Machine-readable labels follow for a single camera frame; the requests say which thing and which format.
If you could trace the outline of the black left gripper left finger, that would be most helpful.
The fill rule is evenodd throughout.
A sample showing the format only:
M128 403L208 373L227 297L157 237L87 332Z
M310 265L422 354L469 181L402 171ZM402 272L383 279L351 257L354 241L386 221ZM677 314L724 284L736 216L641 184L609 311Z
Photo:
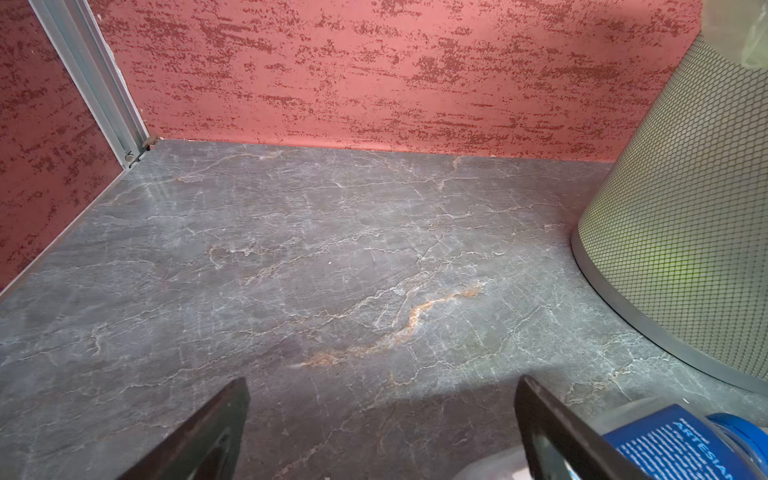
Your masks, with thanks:
M246 379L232 380L120 477L233 478L249 403Z

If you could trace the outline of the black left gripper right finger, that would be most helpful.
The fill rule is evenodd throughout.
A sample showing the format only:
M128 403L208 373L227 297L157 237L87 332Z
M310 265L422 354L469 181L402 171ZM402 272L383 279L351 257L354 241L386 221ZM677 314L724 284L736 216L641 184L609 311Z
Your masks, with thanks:
M534 479L645 479L647 475L530 375L514 410Z

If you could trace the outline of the Fiji bottle blue cap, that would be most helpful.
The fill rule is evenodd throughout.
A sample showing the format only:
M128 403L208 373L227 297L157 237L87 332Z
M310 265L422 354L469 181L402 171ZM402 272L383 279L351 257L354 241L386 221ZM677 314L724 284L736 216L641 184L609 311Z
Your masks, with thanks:
M645 479L764 479L767 476L766 429L736 415L705 415L685 402L649 398L596 417L577 416L639 467L647 475ZM534 479L523 441L517 448L466 466L457 476L460 479Z

